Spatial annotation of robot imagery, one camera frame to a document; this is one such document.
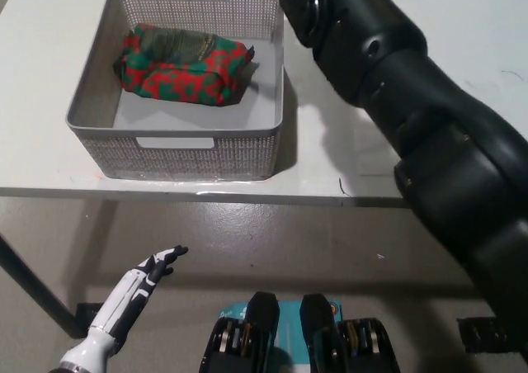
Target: table leg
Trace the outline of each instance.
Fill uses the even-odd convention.
[[[73,315],[0,234],[0,267],[71,337],[85,338],[86,320]]]

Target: gray floor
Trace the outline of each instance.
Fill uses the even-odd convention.
[[[348,318],[381,319],[403,372],[525,370],[463,353],[456,319],[490,312],[406,210],[3,198],[0,230],[70,307],[104,300],[152,251],[190,247],[110,373],[197,371],[219,310],[255,290],[322,291]],[[0,289],[0,371],[55,366],[74,342],[3,271]]]

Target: robotic hand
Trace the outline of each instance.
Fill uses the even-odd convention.
[[[174,271],[169,265],[187,251],[178,245],[152,255],[126,272],[94,318],[87,338],[66,352],[59,369],[50,373],[105,373],[108,358],[123,347],[159,281]]]
[[[528,361],[528,142],[435,65],[391,0],[280,5],[339,96],[365,109],[396,150],[403,198]]]

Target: white table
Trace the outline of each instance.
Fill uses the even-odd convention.
[[[528,0],[394,1],[424,30],[432,58],[528,137]],[[0,15],[0,195],[403,204],[389,146],[333,93],[289,27],[285,67],[298,102],[295,165],[264,182],[105,178],[64,121],[104,4],[9,0]]]

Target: red and green wrapping paper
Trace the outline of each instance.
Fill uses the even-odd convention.
[[[217,35],[138,24],[114,70],[123,89],[141,97],[223,106],[254,54]]]

